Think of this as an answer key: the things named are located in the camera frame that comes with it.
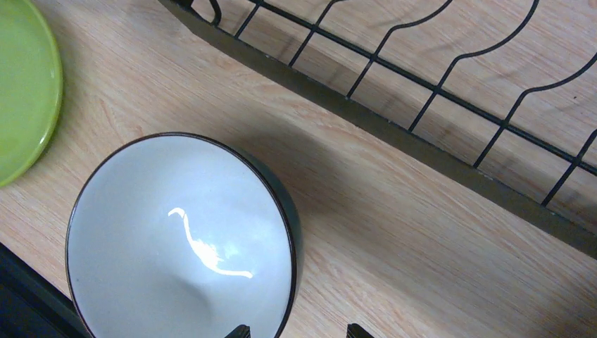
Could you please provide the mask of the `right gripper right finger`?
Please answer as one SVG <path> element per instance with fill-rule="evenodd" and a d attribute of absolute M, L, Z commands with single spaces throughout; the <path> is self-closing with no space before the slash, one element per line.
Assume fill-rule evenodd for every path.
<path fill-rule="evenodd" d="M 374 338 L 367 330 L 357 323 L 347 325 L 346 338 Z"/>

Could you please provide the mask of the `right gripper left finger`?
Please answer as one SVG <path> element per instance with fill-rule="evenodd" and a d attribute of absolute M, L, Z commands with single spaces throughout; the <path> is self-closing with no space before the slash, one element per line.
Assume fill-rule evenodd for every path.
<path fill-rule="evenodd" d="M 251 330 L 248 325 L 238 325 L 225 338 L 251 338 Z"/>

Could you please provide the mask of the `black rimmed white bowl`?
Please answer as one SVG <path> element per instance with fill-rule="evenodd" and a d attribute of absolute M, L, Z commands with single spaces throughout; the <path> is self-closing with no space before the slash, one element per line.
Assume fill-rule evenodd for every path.
<path fill-rule="evenodd" d="M 280 337 L 303 257 L 299 213 L 271 169 L 187 132 L 105 158 L 65 241 L 70 295 L 92 337 Z"/>

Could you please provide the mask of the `black wire dish rack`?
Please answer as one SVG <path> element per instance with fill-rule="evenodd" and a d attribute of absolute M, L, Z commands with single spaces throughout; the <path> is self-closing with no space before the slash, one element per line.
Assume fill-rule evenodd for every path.
<path fill-rule="evenodd" d="M 596 255 L 595 1 L 164 1 L 197 37 Z"/>

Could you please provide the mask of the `green plastic plate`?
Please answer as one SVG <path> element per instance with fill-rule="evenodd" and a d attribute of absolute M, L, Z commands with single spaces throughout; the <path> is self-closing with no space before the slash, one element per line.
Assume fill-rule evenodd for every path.
<path fill-rule="evenodd" d="M 1 185 L 41 156 L 63 98 L 56 38 L 32 1 L 1 2 Z"/>

